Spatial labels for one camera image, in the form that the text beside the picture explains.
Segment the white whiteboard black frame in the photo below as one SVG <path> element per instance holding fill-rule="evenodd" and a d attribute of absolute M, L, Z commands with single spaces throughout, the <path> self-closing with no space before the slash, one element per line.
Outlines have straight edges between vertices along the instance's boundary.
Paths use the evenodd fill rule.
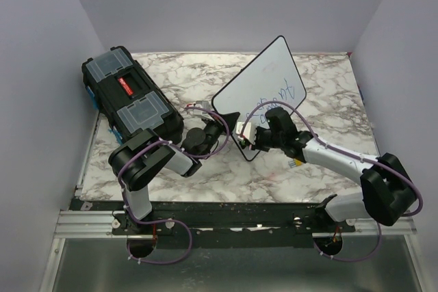
<path fill-rule="evenodd" d="M 276 37 L 261 53 L 213 95 L 211 104 L 218 114 L 240 113 L 244 122 L 268 128 L 265 113 L 282 101 L 298 108 L 307 91 L 284 36 Z"/>

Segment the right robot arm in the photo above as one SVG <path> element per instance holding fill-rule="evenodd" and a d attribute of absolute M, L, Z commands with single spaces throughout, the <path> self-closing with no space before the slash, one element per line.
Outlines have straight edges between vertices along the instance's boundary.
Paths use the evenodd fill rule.
<path fill-rule="evenodd" d="M 255 128 L 257 150 L 279 149 L 292 159 L 326 168 L 360 186 L 357 193 L 326 198 L 315 214 L 316 226 L 328 232 L 350 219 L 373 219 L 394 225 L 420 198 L 397 156 L 360 155 L 299 131 L 282 107 L 266 112 L 268 127 Z"/>

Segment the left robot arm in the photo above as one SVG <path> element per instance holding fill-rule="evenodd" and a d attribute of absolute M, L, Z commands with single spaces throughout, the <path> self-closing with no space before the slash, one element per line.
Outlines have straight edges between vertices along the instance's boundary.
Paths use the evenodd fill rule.
<path fill-rule="evenodd" d="M 129 214 L 128 225 L 135 233 L 143 234 L 151 228 L 149 214 L 153 208 L 148 184 L 162 169 L 182 177 L 192 176 L 202 166 L 202 159 L 210 158 L 227 145 L 240 112 L 217 114 L 207 109 L 204 112 L 211 119 L 204 119 L 203 129 L 190 129 L 181 146 L 146 129 L 109 156 L 108 163 L 118 179 Z"/>

